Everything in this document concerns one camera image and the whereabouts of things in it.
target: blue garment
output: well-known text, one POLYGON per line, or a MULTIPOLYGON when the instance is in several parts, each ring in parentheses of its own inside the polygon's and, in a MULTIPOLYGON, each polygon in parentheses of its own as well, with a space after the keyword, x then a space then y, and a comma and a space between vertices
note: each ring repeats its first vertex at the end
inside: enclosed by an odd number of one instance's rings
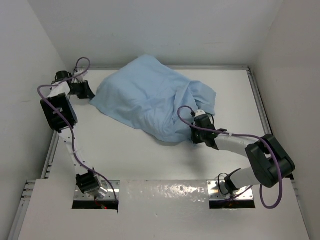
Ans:
MULTIPOLYGON (((191 130, 178 118, 178 108, 188 105, 194 111, 214 114, 215 99, 209 86, 143 55, 108 76, 90 103, 125 125, 161 141, 179 143, 191 138, 191 130)), ((193 121, 187 108, 181 110, 181 116, 193 121)))

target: towel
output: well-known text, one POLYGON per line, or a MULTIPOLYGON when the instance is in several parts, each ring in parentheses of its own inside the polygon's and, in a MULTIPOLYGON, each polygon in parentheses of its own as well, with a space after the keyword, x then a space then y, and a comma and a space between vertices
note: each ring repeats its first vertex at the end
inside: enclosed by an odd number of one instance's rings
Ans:
MULTIPOLYGON (((103 80, 90 104, 103 114, 168 143, 191 139, 191 129, 178 118, 182 105, 215 114, 216 93, 143 55, 103 80)), ((190 111, 181 116, 192 122, 190 111)))

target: robot end effector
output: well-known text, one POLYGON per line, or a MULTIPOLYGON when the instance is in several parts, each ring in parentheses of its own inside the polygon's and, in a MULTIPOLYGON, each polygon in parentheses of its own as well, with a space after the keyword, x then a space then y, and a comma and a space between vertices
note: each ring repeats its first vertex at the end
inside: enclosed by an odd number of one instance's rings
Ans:
MULTIPOLYGON (((214 117, 198 110, 191 113, 194 117, 192 125, 216 130, 214 117)), ((229 194, 233 194, 245 186, 261 184, 267 188, 272 188, 279 182, 277 167, 270 157, 270 152, 260 141, 250 141, 244 137, 232 136, 232 134, 222 134, 226 129, 217 130, 220 133, 213 133, 196 128, 191 128, 191 140, 194 144, 205 143, 208 147, 216 150, 227 150, 240 154, 249 159, 250 168, 237 169, 224 178, 224 187, 229 194)), ((281 172, 281 177, 285 178, 295 170, 295 164, 283 149, 281 144, 272 134, 262 137, 273 151, 281 172)))

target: gray wall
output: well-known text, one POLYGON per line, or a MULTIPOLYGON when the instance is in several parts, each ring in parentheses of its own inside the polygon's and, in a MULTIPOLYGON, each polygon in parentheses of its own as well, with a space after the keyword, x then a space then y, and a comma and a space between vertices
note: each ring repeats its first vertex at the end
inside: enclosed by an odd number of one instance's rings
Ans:
POLYGON ((272 129, 296 164, 312 239, 320 239, 319 10, 318 0, 286 0, 254 68, 272 129))
POLYGON ((0 2, 0 240, 26 180, 40 177, 52 131, 37 86, 65 69, 27 0, 0 2))
POLYGON ((247 65, 282 0, 28 0, 63 61, 247 65))

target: reflective metal surface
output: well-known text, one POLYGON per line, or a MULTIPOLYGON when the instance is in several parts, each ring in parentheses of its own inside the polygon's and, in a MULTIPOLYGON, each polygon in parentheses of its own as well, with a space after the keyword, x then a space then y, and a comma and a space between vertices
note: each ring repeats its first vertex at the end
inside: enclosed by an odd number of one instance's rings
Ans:
MULTIPOLYGON (((230 195, 224 195, 221 194, 218 188, 218 180, 208 180, 207 182, 207 187, 208 187, 208 194, 209 194, 209 201, 222 201, 230 198, 230 195)), ((241 188, 239 191, 235 192, 235 195, 239 195, 243 193, 248 186, 241 188)), ((254 195, 252 192, 252 189, 249 189, 239 197, 236 197, 235 200, 237 201, 248 201, 248 200, 254 200, 254 195)))
MULTIPOLYGON (((119 180, 114 180, 114 181, 110 181, 110 183, 112 184, 114 191, 115 191, 115 195, 117 197, 117 199, 119 200, 119 192, 120 192, 120 181, 119 180)), ((101 185, 103 187, 103 192, 99 191, 101 193, 99 200, 103 200, 103 201, 114 201, 115 200, 115 195, 114 195, 114 191, 112 190, 112 188, 110 186, 108 186, 108 184, 106 183, 105 180, 101 180, 101 185)), ((75 186, 75 192, 74 192, 74 197, 73 197, 74 201, 94 201, 95 198, 94 196, 90 195, 90 194, 83 194, 78 186, 75 186)))

